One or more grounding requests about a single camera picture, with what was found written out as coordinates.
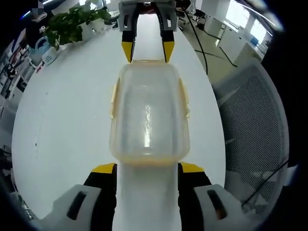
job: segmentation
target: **black cable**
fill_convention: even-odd
[[[207,35],[209,35],[209,36],[211,36],[211,37],[213,37],[213,38],[216,38],[216,39],[218,39],[218,40],[221,40],[221,38],[218,38],[218,37],[216,37],[216,36],[214,36],[214,35],[210,35],[210,34],[207,33],[205,30],[202,30],[202,29],[200,29],[200,28],[199,28],[199,30],[205,32]]]
[[[251,199],[251,198],[253,198],[253,196],[262,188],[262,186],[276,173],[276,172],[278,172],[283,166],[285,166],[287,163],[289,162],[289,159],[286,161],[286,162],[284,162],[279,168],[277,168],[275,171],[273,171],[272,172],[272,174],[270,174],[270,176],[269,177],[267,177],[260,185],[259,185],[259,187],[257,187],[257,189],[255,190],[255,192],[253,193],[253,194],[251,194],[251,196],[247,199],[247,200],[245,200],[243,203],[242,203],[242,207],[245,205],[245,204],[247,204],[247,202]]]
[[[199,50],[196,50],[196,49],[194,49],[194,51],[195,51],[195,52],[202,53],[202,51],[199,51]],[[221,57],[218,56],[218,55],[215,55],[215,54],[212,54],[212,53],[208,53],[208,52],[204,52],[204,53],[205,53],[205,54],[208,54],[208,55],[211,55],[211,56],[214,56],[214,57],[216,57],[216,58],[220,58],[220,59],[224,60],[224,58],[221,58]]]
[[[198,38],[197,32],[195,31],[195,29],[194,29],[194,27],[193,27],[193,23],[192,23],[190,17],[188,16],[186,10],[185,10],[183,7],[182,7],[182,9],[184,10],[184,13],[186,14],[186,17],[188,18],[189,23],[190,23],[191,26],[192,26],[194,35],[196,36],[196,39],[197,39],[197,41],[198,41],[198,43],[199,43],[199,46],[200,46],[200,48],[201,48],[201,51],[202,51],[202,54],[203,54],[203,57],[204,57],[204,61],[205,61],[205,68],[206,68],[205,72],[206,72],[206,75],[207,75],[207,60],[206,60],[206,57],[205,57],[205,52],[204,52],[204,50],[203,50],[203,48],[202,48],[201,42],[200,42],[200,40],[199,40],[199,38]]]

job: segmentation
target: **bright window light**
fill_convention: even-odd
[[[91,10],[95,10],[95,8],[96,8],[96,5],[93,4],[93,3],[91,3],[91,4],[90,4],[90,9],[91,9]]]
[[[241,6],[253,11],[254,13],[256,13],[257,15],[261,16],[262,18],[264,18],[266,21],[268,21],[269,23],[271,23],[273,26],[276,26],[270,19],[268,19],[267,17],[265,17],[264,15],[260,14],[258,11],[255,11],[254,9],[248,7],[248,6],[245,6],[243,4],[240,4]]]
[[[79,0],[79,4],[83,6],[84,4],[86,4],[86,0]]]
[[[235,0],[230,0],[226,20],[239,27],[246,27],[249,18],[249,11],[238,4]]]
[[[261,44],[265,35],[266,29],[264,26],[256,19],[254,25],[251,28],[250,34],[252,34],[256,39],[258,39],[258,43]]]

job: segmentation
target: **mesh office chair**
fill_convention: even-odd
[[[289,156],[288,126],[282,101],[256,59],[239,66],[213,86],[226,144],[225,189],[243,203]],[[249,220],[262,223],[272,211],[287,165],[242,206]]]

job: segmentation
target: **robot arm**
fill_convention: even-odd
[[[174,0],[123,0],[119,3],[119,28],[122,34],[122,47],[127,60],[131,63],[135,37],[137,36],[137,20],[140,14],[157,14],[160,24],[165,62],[169,62],[173,47],[173,31],[177,30],[177,16]]]
[[[117,165],[100,165],[84,185],[54,201],[52,212],[32,224],[44,231],[111,231],[116,207]],[[202,168],[181,162],[178,170],[182,230],[250,231],[241,202],[220,185],[210,185]]]

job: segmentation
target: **plastic food container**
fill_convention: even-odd
[[[111,103],[110,150],[121,162],[166,165],[188,153],[188,97],[174,66],[125,65]]]

